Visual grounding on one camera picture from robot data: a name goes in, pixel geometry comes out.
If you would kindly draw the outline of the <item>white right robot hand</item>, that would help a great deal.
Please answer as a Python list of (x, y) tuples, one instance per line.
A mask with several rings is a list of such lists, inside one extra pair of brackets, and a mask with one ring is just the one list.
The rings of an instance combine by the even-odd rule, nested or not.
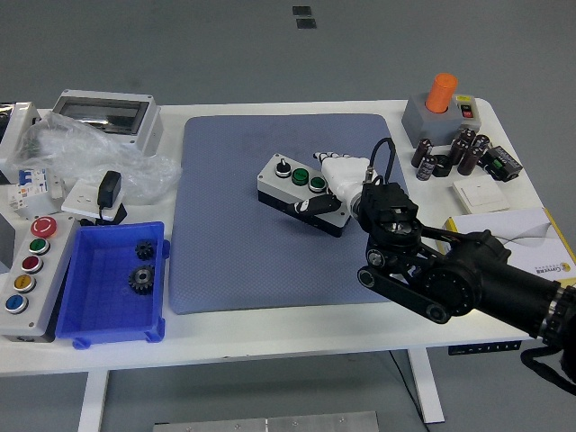
[(296, 215), (313, 216), (335, 212), (344, 204), (346, 211), (356, 219), (369, 159), (335, 152), (317, 152), (314, 157), (320, 162), (320, 171), (330, 193), (288, 204), (287, 211)]

